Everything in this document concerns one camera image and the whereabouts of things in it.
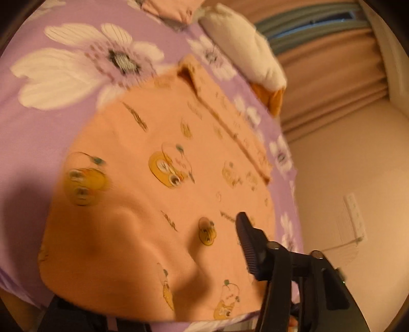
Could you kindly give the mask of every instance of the orange curtain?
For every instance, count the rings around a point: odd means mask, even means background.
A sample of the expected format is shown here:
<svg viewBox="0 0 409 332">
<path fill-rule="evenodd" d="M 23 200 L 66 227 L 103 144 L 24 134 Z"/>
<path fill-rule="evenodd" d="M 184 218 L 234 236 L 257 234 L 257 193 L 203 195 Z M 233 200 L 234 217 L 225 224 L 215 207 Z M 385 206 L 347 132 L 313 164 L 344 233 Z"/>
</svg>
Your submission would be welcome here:
<svg viewBox="0 0 409 332">
<path fill-rule="evenodd" d="M 335 2 L 355 2 L 354 0 L 206 0 L 203 6 L 223 3 L 252 22 L 260 22 L 270 16 L 290 11 L 298 7 Z"/>
<path fill-rule="evenodd" d="M 388 95 L 370 28 L 314 40 L 278 59 L 288 78 L 280 120 L 289 141 Z"/>
</svg>

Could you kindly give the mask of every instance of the purple bed sheet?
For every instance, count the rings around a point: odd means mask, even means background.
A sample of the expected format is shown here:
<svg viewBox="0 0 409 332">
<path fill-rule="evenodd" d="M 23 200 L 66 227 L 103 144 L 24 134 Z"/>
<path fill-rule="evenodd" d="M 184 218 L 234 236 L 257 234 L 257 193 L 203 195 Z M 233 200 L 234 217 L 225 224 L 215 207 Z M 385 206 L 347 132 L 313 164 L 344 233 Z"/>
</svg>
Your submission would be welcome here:
<svg viewBox="0 0 409 332">
<path fill-rule="evenodd" d="M 0 287 L 49 304 L 37 252 L 66 150 L 98 106 L 189 53 L 264 142 L 274 165 L 275 240 L 302 252 L 296 170 L 280 125 L 198 24 L 177 33 L 134 0 L 47 0 L 0 59 Z M 175 331 L 187 325 L 173 323 Z"/>
</svg>

